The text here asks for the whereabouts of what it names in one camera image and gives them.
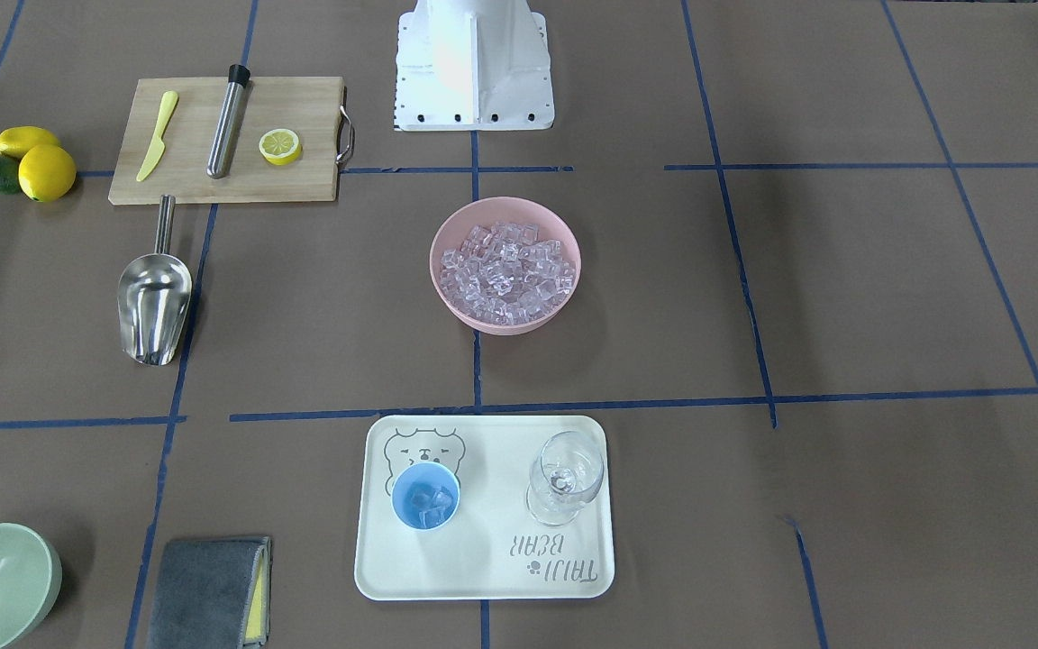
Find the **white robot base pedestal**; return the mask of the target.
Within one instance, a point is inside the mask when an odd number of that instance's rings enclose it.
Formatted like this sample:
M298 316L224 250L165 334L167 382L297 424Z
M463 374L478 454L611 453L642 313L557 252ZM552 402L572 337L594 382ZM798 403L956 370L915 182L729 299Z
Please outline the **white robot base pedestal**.
M555 123L547 21L526 1L417 1L399 16L397 37L397 131L542 131Z

